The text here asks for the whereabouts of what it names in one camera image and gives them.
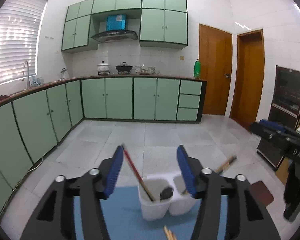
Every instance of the faucet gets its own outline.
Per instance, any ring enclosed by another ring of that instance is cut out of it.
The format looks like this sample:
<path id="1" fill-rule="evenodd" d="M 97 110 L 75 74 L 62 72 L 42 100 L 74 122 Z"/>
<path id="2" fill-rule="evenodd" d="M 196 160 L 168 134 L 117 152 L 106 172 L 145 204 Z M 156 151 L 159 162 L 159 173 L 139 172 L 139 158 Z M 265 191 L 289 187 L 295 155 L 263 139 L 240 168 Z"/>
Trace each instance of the faucet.
<path id="1" fill-rule="evenodd" d="M 25 80 L 25 67 L 26 67 L 26 63 L 27 63 L 27 72 L 28 72 L 28 79 L 27 79 L 27 89 L 30 88 L 30 80 L 29 80 L 29 63 L 28 61 L 26 60 L 24 63 L 23 63 L 23 73 L 22 73 L 22 79 L 21 81 L 24 81 Z"/>

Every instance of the blue mat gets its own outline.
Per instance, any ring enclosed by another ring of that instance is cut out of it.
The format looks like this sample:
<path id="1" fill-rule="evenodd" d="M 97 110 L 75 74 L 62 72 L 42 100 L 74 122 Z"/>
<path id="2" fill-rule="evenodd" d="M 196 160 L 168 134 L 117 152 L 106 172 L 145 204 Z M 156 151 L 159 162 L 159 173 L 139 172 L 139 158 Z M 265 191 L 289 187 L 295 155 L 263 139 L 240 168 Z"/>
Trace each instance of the blue mat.
<path id="1" fill-rule="evenodd" d="M 178 240 L 189 240 L 197 219 L 200 201 L 189 213 L 173 217 L 166 213 L 161 220 L 142 218 L 137 187 L 117 187 L 108 200 L 101 200 L 103 215 L 111 240 L 165 240 L 166 225 Z M 221 198 L 220 225 L 217 240 L 225 239 L 227 197 Z M 77 240 L 84 240 L 80 215 L 80 197 L 74 197 L 74 222 Z"/>

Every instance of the pot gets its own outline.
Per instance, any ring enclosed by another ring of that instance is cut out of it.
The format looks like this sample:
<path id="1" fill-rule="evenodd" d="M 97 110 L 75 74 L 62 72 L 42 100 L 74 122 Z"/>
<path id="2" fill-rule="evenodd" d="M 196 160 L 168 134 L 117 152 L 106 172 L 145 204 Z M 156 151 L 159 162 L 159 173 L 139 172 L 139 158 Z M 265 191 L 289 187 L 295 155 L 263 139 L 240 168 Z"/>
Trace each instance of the pot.
<path id="1" fill-rule="evenodd" d="M 103 61 L 102 63 L 98 64 L 97 70 L 98 70 L 98 72 L 110 71 L 110 65 Z"/>

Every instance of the blue gripper pad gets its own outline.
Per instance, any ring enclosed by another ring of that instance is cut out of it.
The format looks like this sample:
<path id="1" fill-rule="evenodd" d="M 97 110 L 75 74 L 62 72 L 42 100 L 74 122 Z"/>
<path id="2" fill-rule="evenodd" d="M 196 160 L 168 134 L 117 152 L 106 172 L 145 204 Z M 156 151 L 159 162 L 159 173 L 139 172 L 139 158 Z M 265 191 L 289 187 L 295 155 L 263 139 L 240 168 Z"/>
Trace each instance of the blue gripper pad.
<path id="1" fill-rule="evenodd" d="M 183 147 L 183 145 L 180 145 L 177 148 L 177 160 L 178 160 L 178 164 L 181 170 L 183 180 L 185 181 L 186 184 L 186 189 L 192 195 L 192 197 L 194 197 L 197 194 L 197 190 L 195 187 L 195 175 L 191 170 L 191 167 L 189 165 L 189 156 L 186 153 L 186 150 Z"/>
<path id="2" fill-rule="evenodd" d="M 103 191 L 106 197 L 109 197 L 113 193 L 119 172 L 121 170 L 123 162 L 123 149 L 121 146 L 117 147 L 112 159 L 112 164 L 109 168 L 108 174 L 106 175 L 105 190 Z"/>

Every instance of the pot lid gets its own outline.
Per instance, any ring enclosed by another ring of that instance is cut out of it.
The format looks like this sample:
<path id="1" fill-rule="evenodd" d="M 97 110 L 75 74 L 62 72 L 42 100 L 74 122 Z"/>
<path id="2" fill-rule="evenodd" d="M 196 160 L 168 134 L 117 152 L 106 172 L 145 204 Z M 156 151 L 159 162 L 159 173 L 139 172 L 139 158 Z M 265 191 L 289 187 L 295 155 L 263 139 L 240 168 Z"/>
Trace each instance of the pot lid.
<path id="1" fill-rule="evenodd" d="M 122 62 L 122 64 L 117 65 L 116 67 L 132 67 L 132 66 L 128 65 L 126 62 Z"/>
<path id="2" fill-rule="evenodd" d="M 102 61 L 102 63 L 98 64 L 98 66 L 109 66 L 109 64 Z"/>

